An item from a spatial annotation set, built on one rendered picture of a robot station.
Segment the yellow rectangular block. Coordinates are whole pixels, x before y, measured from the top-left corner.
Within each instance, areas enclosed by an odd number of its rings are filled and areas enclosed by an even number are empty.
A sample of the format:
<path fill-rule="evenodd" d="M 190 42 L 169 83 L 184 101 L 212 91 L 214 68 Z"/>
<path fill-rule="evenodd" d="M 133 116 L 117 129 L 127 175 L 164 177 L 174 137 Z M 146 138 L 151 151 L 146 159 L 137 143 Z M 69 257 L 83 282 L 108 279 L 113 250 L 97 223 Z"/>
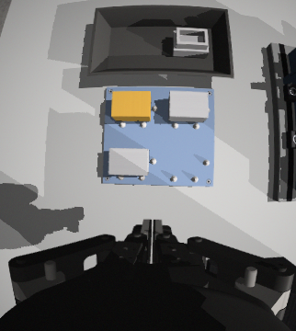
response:
<path fill-rule="evenodd" d="M 151 91 L 112 91 L 115 121 L 151 121 Z"/>

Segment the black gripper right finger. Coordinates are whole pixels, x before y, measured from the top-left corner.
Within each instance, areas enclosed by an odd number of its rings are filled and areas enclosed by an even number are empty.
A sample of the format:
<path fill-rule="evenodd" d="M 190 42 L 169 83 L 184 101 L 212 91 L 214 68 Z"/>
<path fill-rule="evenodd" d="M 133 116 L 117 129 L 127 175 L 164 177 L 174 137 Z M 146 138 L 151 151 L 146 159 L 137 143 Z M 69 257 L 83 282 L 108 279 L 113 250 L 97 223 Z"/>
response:
<path fill-rule="evenodd" d="M 167 234 L 168 233 L 168 234 Z M 157 255 L 158 254 L 158 255 Z M 206 258 L 217 274 L 205 269 Z M 162 263 L 165 281 L 208 288 L 209 274 L 266 303 L 282 321 L 290 296 L 294 269 L 199 236 L 179 243 L 171 227 L 154 220 L 152 264 Z M 196 265 L 197 264 L 197 265 Z M 205 271 L 205 272 L 204 272 Z"/>

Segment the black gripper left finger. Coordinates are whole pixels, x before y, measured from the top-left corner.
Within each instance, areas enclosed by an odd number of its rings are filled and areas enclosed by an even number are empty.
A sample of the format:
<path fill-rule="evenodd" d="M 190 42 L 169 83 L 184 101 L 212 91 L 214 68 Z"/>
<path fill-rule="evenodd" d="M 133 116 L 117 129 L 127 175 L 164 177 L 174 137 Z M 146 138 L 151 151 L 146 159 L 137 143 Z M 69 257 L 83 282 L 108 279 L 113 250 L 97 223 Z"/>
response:
<path fill-rule="evenodd" d="M 124 241 L 116 242 L 114 235 L 102 234 L 14 257 L 8 266 L 16 304 L 91 270 L 89 281 L 132 280 L 138 262 L 150 264 L 151 244 L 152 220 L 143 219 Z M 98 263 L 84 270 L 85 259 L 95 254 Z"/>

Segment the white rectangular part with pocket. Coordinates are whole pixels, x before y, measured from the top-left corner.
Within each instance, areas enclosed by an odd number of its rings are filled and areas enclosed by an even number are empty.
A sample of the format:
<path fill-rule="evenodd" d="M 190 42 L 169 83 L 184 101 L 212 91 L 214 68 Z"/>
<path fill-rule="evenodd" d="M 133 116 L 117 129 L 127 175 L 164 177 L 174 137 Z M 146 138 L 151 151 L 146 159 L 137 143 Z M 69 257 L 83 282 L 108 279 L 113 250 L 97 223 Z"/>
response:
<path fill-rule="evenodd" d="M 176 28 L 174 30 L 174 57 L 207 58 L 208 53 L 209 41 L 207 29 Z"/>

